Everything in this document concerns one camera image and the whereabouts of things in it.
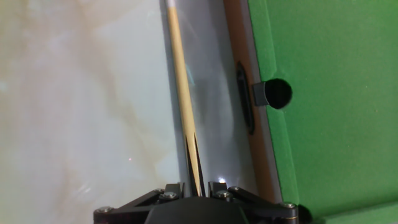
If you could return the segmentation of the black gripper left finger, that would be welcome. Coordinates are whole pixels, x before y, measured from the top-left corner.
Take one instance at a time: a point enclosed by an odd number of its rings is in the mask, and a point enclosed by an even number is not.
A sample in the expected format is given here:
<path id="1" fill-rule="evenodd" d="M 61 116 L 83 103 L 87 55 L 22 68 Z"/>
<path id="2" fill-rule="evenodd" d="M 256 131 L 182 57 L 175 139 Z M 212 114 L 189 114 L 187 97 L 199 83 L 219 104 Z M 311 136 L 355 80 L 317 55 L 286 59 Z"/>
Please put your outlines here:
<path id="1" fill-rule="evenodd" d="M 151 210 L 158 205 L 184 198 L 185 184 L 167 184 L 164 189 L 154 189 L 143 196 L 119 207 L 97 208 L 93 212 L 94 224 L 145 223 Z"/>

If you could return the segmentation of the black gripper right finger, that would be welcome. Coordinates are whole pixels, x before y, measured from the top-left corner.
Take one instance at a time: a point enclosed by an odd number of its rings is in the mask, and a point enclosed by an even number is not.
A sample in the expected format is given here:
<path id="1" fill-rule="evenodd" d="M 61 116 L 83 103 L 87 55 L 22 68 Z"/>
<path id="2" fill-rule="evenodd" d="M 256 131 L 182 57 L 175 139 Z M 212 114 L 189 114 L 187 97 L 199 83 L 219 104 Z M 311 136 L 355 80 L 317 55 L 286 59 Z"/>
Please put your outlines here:
<path id="1" fill-rule="evenodd" d="M 237 205 L 249 223 L 299 224 L 299 209 L 294 203 L 271 203 L 240 187 L 219 182 L 208 183 L 208 195 Z"/>

